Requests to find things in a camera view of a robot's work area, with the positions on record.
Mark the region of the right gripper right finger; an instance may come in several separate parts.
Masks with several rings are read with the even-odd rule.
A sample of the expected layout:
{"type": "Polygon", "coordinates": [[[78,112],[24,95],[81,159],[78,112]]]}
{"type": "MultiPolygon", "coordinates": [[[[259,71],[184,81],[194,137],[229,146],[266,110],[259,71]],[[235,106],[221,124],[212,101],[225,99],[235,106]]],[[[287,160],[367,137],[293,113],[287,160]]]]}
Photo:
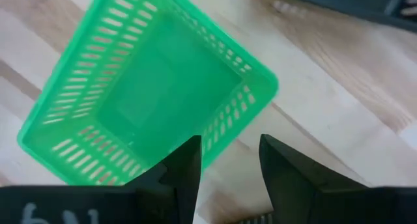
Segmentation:
{"type": "Polygon", "coordinates": [[[259,159],[279,224],[417,224],[417,187],[367,187],[268,134],[259,159]]]}

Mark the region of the black plastic basket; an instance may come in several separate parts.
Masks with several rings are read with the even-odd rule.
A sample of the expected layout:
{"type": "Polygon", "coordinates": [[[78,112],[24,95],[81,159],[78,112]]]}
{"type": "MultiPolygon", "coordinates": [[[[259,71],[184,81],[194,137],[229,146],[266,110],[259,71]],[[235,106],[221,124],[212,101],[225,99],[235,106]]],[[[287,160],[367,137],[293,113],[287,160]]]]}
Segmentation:
{"type": "Polygon", "coordinates": [[[406,0],[302,0],[375,23],[417,34],[417,15],[404,16],[406,0]]]}

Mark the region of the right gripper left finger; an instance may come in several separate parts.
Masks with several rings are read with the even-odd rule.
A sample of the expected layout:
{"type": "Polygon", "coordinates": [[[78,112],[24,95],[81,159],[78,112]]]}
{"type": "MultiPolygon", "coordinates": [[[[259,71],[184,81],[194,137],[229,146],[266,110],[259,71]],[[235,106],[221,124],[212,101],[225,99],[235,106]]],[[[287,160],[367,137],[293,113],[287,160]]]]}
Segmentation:
{"type": "Polygon", "coordinates": [[[201,158],[194,135],[122,186],[6,186],[0,224],[192,224],[201,158]]]}

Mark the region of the green plastic basket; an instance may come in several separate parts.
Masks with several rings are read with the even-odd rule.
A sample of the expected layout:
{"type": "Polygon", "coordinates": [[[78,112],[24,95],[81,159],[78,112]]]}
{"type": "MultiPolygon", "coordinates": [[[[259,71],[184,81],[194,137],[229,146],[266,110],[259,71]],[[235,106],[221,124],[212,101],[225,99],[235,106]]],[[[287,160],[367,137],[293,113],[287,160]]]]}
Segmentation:
{"type": "Polygon", "coordinates": [[[189,138],[208,167],[278,79],[189,0],[93,0],[18,134],[70,185],[123,185],[189,138]]]}

